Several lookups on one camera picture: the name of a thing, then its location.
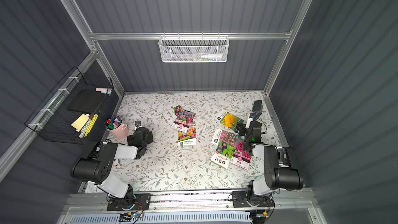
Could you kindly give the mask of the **green leaf purple seed packet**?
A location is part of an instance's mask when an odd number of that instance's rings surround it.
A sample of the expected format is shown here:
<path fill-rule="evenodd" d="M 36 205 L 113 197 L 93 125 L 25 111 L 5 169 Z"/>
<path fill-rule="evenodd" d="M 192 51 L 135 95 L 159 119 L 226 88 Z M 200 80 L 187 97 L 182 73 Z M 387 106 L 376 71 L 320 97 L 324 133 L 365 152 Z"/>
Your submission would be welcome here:
<path fill-rule="evenodd" d="M 220 141 L 217 145 L 216 152 L 211 158 L 211 162 L 227 169 L 231 162 L 233 155 L 235 154 L 236 147 L 226 142 Z"/>

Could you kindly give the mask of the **pink flowers white seed packet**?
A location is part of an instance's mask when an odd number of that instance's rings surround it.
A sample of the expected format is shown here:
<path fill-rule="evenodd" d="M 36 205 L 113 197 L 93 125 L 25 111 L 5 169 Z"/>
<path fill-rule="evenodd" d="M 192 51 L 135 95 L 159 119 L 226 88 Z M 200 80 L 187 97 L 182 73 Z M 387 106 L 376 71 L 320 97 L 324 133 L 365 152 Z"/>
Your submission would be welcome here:
<path fill-rule="evenodd" d="M 236 146 L 237 140 L 238 140 L 238 134 L 225 131 L 222 129 L 216 129 L 213 134 L 211 143 L 214 145 L 218 145 L 219 142 L 224 142 L 229 145 Z"/>

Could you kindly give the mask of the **purple pink flower seed packet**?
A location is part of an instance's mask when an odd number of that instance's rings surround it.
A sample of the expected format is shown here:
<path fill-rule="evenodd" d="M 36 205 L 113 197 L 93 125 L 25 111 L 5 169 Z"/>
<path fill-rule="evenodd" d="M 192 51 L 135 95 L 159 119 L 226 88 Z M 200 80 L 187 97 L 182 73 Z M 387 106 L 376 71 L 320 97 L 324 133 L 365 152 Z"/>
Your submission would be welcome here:
<path fill-rule="evenodd" d="M 171 128 L 186 133 L 191 128 L 196 113 L 184 109 L 175 109 L 175 116 L 176 118 L 172 122 Z"/>

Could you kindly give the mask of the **mixed ranunculus seed packet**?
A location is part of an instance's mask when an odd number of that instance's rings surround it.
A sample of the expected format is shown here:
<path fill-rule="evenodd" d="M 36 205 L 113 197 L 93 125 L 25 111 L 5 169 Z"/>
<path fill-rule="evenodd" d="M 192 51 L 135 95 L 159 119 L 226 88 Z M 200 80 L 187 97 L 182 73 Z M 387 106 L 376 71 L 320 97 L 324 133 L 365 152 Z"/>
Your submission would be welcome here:
<path fill-rule="evenodd" d="M 197 144 L 197 129 L 196 127 L 190 127 L 187 132 L 178 132 L 177 145 L 194 146 Z"/>

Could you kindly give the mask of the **magenta zinnia seed packet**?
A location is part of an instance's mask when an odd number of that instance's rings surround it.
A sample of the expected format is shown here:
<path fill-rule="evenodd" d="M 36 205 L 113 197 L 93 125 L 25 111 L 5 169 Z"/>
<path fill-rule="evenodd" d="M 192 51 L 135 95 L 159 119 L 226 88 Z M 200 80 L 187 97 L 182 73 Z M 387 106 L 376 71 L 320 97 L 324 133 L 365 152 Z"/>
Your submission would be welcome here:
<path fill-rule="evenodd" d="M 251 155 L 244 150 L 244 142 L 237 143 L 230 164 L 247 171 L 249 170 L 250 162 Z"/>

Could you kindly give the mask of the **sunflowers moss rose seed packet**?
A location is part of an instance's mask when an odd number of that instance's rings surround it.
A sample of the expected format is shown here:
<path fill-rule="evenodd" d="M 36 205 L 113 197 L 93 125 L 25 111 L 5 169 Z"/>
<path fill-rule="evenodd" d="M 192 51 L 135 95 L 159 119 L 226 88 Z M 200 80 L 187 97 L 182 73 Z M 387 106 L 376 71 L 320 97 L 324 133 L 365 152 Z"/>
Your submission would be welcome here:
<path fill-rule="evenodd" d="M 166 123 L 173 121 L 181 121 L 180 116 L 183 115 L 184 109 L 181 105 L 177 105 L 169 110 L 162 112 L 162 117 Z"/>

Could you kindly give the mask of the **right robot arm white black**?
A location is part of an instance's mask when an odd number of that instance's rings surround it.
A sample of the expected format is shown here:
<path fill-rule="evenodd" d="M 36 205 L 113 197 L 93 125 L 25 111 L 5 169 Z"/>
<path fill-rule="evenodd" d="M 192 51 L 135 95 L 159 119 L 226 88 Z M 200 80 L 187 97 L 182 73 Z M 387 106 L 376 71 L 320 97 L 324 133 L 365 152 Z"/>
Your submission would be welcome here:
<path fill-rule="evenodd" d="M 247 200 L 268 196 L 273 190 L 299 190 L 304 186 L 295 150 L 292 147 L 276 147 L 261 142 L 262 123 L 258 122 L 260 116 L 260 112 L 251 112 L 245 128 L 239 130 L 244 135 L 243 151 L 263 159 L 264 162 L 263 176 L 252 180 L 247 186 Z"/>

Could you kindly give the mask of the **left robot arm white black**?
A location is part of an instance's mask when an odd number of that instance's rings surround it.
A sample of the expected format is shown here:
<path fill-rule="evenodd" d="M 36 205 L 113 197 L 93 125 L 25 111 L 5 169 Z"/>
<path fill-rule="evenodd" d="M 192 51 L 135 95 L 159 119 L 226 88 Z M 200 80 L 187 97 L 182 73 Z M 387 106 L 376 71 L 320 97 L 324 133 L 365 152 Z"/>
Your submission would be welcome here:
<path fill-rule="evenodd" d="M 110 140 L 89 143 L 73 165 L 70 171 L 71 177 L 92 182 L 114 198 L 126 198 L 131 187 L 113 171 L 114 161 L 140 159 L 153 141 L 153 133 L 148 128 L 137 125 L 134 133 L 127 136 L 126 145 Z"/>

